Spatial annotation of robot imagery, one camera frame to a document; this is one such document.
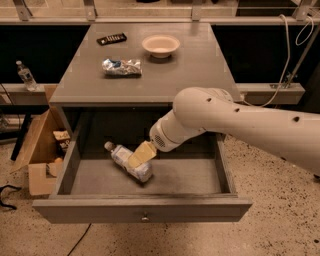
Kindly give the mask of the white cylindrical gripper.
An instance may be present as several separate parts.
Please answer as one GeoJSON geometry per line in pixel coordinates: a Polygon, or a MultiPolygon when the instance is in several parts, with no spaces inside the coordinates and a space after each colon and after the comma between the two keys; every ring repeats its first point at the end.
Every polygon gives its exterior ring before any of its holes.
{"type": "Polygon", "coordinates": [[[157,149],[161,152],[170,152],[185,141],[203,133],[203,128],[195,129],[183,126],[174,115],[174,112],[169,111],[150,129],[149,137],[151,142],[142,142],[129,157],[128,164],[130,167],[136,168],[154,158],[157,155],[157,149]]]}

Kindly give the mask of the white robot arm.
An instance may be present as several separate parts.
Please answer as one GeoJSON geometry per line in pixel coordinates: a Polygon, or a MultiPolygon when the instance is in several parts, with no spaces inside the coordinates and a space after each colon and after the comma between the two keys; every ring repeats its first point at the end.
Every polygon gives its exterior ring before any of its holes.
{"type": "Polygon", "coordinates": [[[245,106],[216,88],[186,88],[173,101],[173,108],[150,129],[129,157],[137,167],[169,152],[205,132],[231,135],[294,165],[320,175],[320,115],[245,106]]]}

